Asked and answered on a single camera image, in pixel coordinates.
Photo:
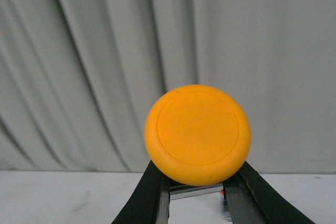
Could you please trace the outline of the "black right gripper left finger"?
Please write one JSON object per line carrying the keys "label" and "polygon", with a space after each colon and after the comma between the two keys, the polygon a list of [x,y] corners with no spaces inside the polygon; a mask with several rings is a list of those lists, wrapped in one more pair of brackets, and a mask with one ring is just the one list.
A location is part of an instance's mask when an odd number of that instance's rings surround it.
{"label": "black right gripper left finger", "polygon": [[170,179],[152,161],[113,223],[168,223]]}

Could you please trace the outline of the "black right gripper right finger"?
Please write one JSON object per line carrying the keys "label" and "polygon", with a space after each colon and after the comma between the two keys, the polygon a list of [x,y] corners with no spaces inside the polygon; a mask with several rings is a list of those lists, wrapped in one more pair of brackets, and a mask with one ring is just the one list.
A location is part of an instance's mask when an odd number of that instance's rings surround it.
{"label": "black right gripper right finger", "polygon": [[313,223],[247,162],[223,188],[233,223]]}

